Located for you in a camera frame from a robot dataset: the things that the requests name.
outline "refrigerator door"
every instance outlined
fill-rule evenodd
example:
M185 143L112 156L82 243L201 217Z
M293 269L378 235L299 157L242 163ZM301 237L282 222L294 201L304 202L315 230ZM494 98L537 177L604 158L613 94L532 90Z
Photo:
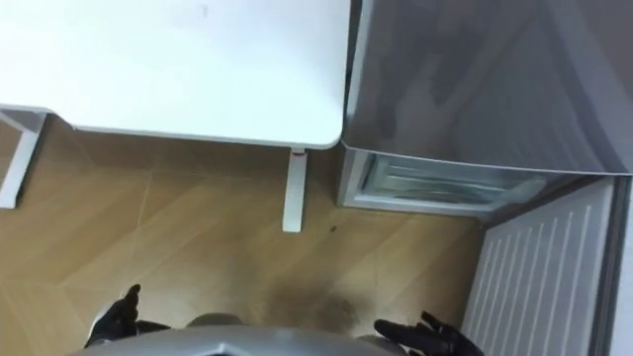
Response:
M343 140L434 160L633 172L633 6L366 0Z
M598 355L613 179L489 229L462 332L487 356Z

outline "floor tile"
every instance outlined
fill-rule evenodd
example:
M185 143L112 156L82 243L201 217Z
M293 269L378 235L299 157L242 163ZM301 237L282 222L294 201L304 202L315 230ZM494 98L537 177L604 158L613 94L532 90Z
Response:
M39 164L19 209L0 212L0 276L118 286L148 180L142 171Z
M50 285L0 285L3 355L66 355L80 350L95 314L116 295Z

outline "white table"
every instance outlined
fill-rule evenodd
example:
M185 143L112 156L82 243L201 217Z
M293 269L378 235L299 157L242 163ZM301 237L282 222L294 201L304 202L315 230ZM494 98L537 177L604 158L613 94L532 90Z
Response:
M0 115L22 131L14 208L46 113L117 134L291 147L283 230L301 229L306 149L343 121L349 0L3 0Z

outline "table leg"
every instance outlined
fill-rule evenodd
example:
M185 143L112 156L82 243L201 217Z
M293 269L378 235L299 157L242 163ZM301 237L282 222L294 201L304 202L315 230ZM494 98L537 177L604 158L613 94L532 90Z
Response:
M304 214L304 196L306 194L306 166L308 154L303 148L292 148L288 163L288 182L286 183L286 202L282 229L286 232L301 231Z
M14 209L16 207L18 194L36 150L45 118L44 113L24 112L9 117L6 113L0 112L1 122L22 132L0 187L0 208Z

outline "metal frame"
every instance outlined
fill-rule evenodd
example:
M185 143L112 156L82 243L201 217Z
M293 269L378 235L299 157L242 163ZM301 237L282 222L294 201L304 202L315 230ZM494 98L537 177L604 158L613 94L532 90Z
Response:
M46 113L11 112L7 114L0 111L0 122L22 133L0 187L0 208L16 208L20 189L38 145L45 119Z

